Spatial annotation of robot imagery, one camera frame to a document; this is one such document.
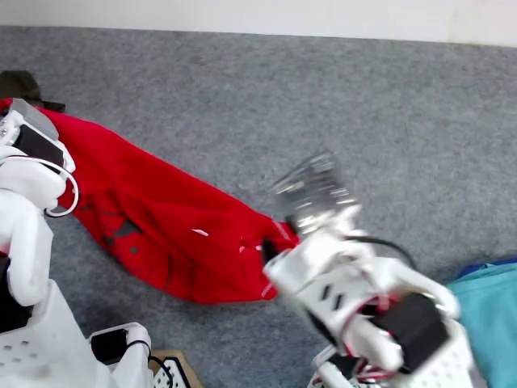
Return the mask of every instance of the gray carpet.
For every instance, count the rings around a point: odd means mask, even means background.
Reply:
[[[440,280],[517,252],[517,51],[330,38],[2,27],[0,69],[264,213],[329,149],[360,225]],[[301,387],[323,342],[279,301],[196,306],[132,278],[72,217],[52,277],[86,333],[127,321],[207,387]]]

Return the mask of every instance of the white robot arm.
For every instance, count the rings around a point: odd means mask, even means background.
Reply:
[[[331,343],[313,362],[326,388],[350,386],[351,378],[390,387],[472,386],[457,300],[399,259],[376,256],[373,244],[408,258],[354,227],[360,206],[338,186],[331,155],[306,161],[275,190],[302,241],[279,254],[265,244],[263,271]]]
[[[137,323],[85,339],[48,278],[53,233],[44,214],[78,202],[74,161],[48,118],[14,99],[0,121],[0,386],[150,388],[150,338]],[[52,211],[72,180],[71,209]]]

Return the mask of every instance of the red fabric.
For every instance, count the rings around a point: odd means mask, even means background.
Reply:
[[[134,276],[201,303],[275,296],[273,289],[264,294],[257,247],[263,237],[279,248],[294,245],[287,227],[101,125],[41,111],[76,163],[81,196],[74,215]],[[71,200],[68,190],[60,203]]]

